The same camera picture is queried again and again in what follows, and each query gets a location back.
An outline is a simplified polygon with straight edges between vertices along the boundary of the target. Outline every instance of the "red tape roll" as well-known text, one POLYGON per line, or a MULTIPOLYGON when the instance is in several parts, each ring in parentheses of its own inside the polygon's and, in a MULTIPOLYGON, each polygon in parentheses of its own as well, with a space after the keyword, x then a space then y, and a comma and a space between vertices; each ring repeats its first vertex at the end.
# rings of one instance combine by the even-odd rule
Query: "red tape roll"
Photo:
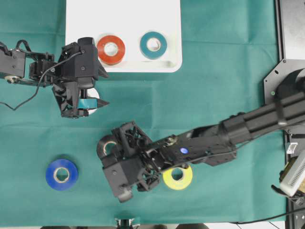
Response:
POLYGON ((99 58, 108 65, 118 64, 122 61, 125 55, 124 42, 119 37, 113 35, 108 35, 101 38, 97 44, 97 49, 99 51, 99 58), (105 52, 105 45, 108 43, 114 43, 118 47, 117 53, 113 56, 109 56, 105 52))

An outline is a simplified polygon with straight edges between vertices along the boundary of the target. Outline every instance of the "teal tablecloth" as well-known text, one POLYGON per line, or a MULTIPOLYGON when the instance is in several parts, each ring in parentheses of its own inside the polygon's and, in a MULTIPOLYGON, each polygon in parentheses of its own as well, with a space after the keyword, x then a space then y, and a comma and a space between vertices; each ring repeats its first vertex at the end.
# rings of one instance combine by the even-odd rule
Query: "teal tablecloth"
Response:
MULTIPOLYGON (((112 128, 135 120, 157 140, 263 104, 262 80, 278 59, 274 1, 184 0, 181 14, 181 69, 110 73, 96 88, 111 103, 90 117, 61 118, 51 88, 16 112, 0 107, 0 226, 247 221, 285 211, 285 199, 270 188, 284 165, 280 132, 245 146, 231 163, 192 166, 193 182, 183 191, 161 183, 150 193, 134 191, 124 204, 112 196, 95 151, 112 128), (63 192, 45 181, 48 164, 60 157, 79 170, 76 185, 63 192)), ((0 41, 10 48, 26 39, 58 58, 64 37, 65 1, 1 1, 0 41)), ((16 105, 34 88, 2 80, 0 91, 0 101, 16 105)))

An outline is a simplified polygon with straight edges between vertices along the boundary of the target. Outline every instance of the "black cable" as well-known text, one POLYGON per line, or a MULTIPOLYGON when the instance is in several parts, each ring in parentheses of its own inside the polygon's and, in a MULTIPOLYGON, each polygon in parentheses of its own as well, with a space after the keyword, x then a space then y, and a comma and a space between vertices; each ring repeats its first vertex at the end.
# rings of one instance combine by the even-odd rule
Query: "black cable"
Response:
POLYGON ((12 108, 10 105, 8 105, 8 104, 6 104, 6 103, 4 103, 4 102, 0 102, 0 104, 7 106, 8 108, 10 108, 10 109, 13 110, 13 111, 16 111, 19 107, 21 107, 22 105, 24 105, 25 103, 27 103, 28 101, 30 101, 31 99, 33 99, 33 98, 37 95, 37 93, 38 93, 38 91, 39 91, 39 85, 40 85, 40 83, 42 82, 43 78, 45 77, 45 75, 46 75, 46 73, 47 73, 48 71, 50 71, 51 69, 53 69, 53 68, 55 68, 55 67, 57 67, 57 66, 59 66, 59 65, 61 65, 61 64, 63 64, 63 63, 65 63, 65 62, 69 61, 70 59, 72 59, 73 57, 75 57, 76 55, 79 55, 79 54, 81 54, 81 52, 77 52, 77 53, 71 55, 71 56, 70 56, 69 58, 67 58, 66 60, 63 60, 63 61, 61 61, 61 62, 55 64, 55 65, 52 66, 51 68, 47 69, 47 70, 41 75, 41 78, 40 78, 39 81, 38 81, 38 84, 37 84, 37 88, 36 88, 35 93, 34 93, 30 98, 28 98, 27 100, 23 101, 23 102, 20 103, 19 105, 17 105, 15 108, 12 108))
POLYGON ((4 43, 0 42, 0 47, 4 48, 4 53, 5 54, 7 54, 7 55, 10 54, 10 52, 8 50, 8 47, 4 43))
POLYGON ((21 44, 24 44, 24 47, 27 51, 31 52, 32 50, 30 49, 30 46, 29 46, 29 43, 26 41, 26 40, 19 40, 16 44, 16 48, 17 50, 22 50, 22 49, 19 49, 20 45, 21 44))
POLYGON ((296 209, 296 210, 293 210, 293 211, 289 211, 289 212, 286 212, 286 213, 283 213, 283 214, 280 214, 280 215, 272 216, 272 217, 269 217, 269 218, 258 219, 258 220, 249 221, 249 222, 231 222, 231 223, 233 223, 233 224, 236 224, 236 223, 238 223, 238 224, 249 224, 249 223, 262 222, 262 221, 269 221, 269 220, 272 220, 272 219, 279 218, 281 216, 288 216, 288 215, 297 213, 299 211, 304 211, 304 210, 305 210, 305 208, 299 208, 299 209, 296 209))
POLYGON ((276 225, 274 225, 272 222, 269 222, 271 225, 273 225, 275 228, 280 229, 279 227, 277 227, 276 225))

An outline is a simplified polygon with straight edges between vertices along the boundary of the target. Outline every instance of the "white tray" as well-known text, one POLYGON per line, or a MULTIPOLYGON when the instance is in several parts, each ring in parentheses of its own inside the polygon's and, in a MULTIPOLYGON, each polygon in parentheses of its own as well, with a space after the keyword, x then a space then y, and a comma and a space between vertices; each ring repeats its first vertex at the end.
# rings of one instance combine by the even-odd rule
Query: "white tray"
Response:
POLYGON ((171 73, 182 65, 180 0, 67 0, 66 44, 93 37, 116 35, 125 44, 125 56, 108 72, 171 73), (140 39, 148 31, 161 33, 167 50, 157 60, 144 57, 140 39))

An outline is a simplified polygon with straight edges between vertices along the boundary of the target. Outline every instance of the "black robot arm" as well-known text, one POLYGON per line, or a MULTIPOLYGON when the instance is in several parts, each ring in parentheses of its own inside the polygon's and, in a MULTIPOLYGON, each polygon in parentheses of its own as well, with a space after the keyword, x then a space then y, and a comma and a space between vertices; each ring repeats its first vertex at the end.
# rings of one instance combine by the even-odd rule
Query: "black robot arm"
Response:
POLYGON ((120 202, 132 197, 132 186, 149 191, 159 175, 187 163, 216 166, 236 158, 243 144, 275 130, 305 121, 305 94, 299 92, 248 113, 239 113, 218 125, 199 127, 152 142, 134 123, 112 130, 97 146, 104 174, 120 202), (115 143, 110 153, 107 145, 115 143))
MULTIPOLYGON (((13 50, 8 50, 0 42, 0 79, 13 84, 37 86, 37 91, 40 86, 52 85, 62 117, 88 116, 89 110, 108 104, 87 93, 88 89, 94 88, 99 76, 108 77, 108 74, 98 59, 98 50, 91 37, 80 38, 64 46, 58 62, 54 61, 53 54, 32 52, 25 40, 18 41, 13 50), (24 78, 26 58, 34 60, 30 64, 29 79, 24 78)), ((12 110, 19 107, 1 104, 12 110)))

